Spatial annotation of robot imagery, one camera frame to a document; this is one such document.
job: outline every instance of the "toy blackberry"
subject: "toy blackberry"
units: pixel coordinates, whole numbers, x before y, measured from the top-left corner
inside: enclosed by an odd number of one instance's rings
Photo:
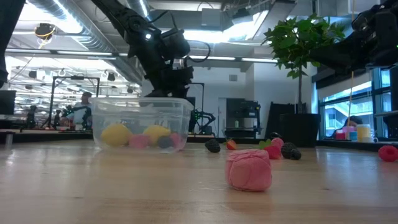
[[[159,146],[162,149],[173,147],[173,145],[174,145],[173,139],[171,139],[169,136],[161,136],[157,140],[157,146]]]
[[[217,153],[221,150],[220,144],[215,139],[209,140],[205,143],[206,148],[213,153]]]
[[[290,159],[292,157],[293,149],[297,149],[297,147],[293,143],[286,142],[280,149],[280,152],[285,159]]]
[[[293,159],[293,160],[301,159],[301,152],[298,149],[291,150],[290,159]]]

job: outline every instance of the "yellow container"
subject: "yellow container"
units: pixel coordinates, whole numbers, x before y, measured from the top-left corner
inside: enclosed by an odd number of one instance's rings
[[[359,124],[356,126],[358,132],[358,142],[371,142],[371,126],[370,124]]]

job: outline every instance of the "pink ball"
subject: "pink ball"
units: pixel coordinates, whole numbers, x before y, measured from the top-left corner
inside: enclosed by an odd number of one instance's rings
[[[133,134],[129,140],[129,146],[135,149],[145,149],[150,143],[150,136],[146,134]]]
[[[274,139],[271,141],[271,144],[272,144],[273,146],[277,146],[279,149],[281,149],[282,146],[284,145],[284,141],[281,140],[280,138],[274,138]]]
[[[272,183],[271,163],[264,150],[240,150],[228,155],[226,180],[236,190],[260,192]]]

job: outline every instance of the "toy fruit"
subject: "toy fruit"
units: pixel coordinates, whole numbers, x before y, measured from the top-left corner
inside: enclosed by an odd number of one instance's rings
[[[111,124],[101,133],[101,140],[109,146],[125,146],[131,137],[130,130],[123,124]]]
[[[260,192],[272,183],[271,163],[264,150],[239,150],[226,159],[227,183],[236,190]]]
[[[301,159],[301,152],[298,149],[291,150],[290,159],[293,159],[293,160]]]
[[[394,162],[398,159],[398,149],[394,146],[383,146],[379,149],[379,157],[386,162]]]
[[[157,141],[162,136],[169,136],[171,134],[170,129],[159,125],[151,125],[145,129],[144,133],[149,136],[151,146],[156,146]]]
[[[271,144],[273,146],[277,146],[279,148],[279,150],[280,150],[282,148],[282,146],[284,145],[284,141],[282,139],[280,139],[280,138],[274,138],[271,141]]]
[[[159,146],[162,149],[167,149],[168,147],[173,147],[174,142],[173,139],[170,138],[170,136],[161,136],[157,140],[157,146]]]
[[[129,146],[136,149],[145,149],[149,146],[150,137],[146,134],[136,134],[130,137]]]
[[[264,150],[268,152],[269,159],[280,159],[282,157],[278,146],[267,146]]]
[[[292,150],[297,149],[297,147],[290,142],[285,143],[282,148],[280,149],[282,156],[285,159],[290,159],[292,157]]]
[[[228,140],[226,142],[226,148],[229,150],[237,150],[238,146],[236,145],[234,140]]]
[[[218,144],[218,141],[215,139],[207,141],[205,146],[212,153],[218,153],[221,150],[220,144]]]
[[[173,140],[173,147],[178,147],[182,142],[181,135],[179,135],[177,133],[171,134],[170,139]]]

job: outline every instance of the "pink ball of yarn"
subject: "pink ball of yarn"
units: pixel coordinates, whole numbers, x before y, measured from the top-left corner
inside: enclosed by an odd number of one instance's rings
[[[264,150],[240,150],[228,155],[226,180],[236,190],[260,192],[272,183],[271,163]]]
[[[281,140],[280,138],[274,138],[274,139],[271,141],[271,144],[272,144],[273,146],[277,146],[279,149],[281,149],[282,146],[284,145],[284,141]]]

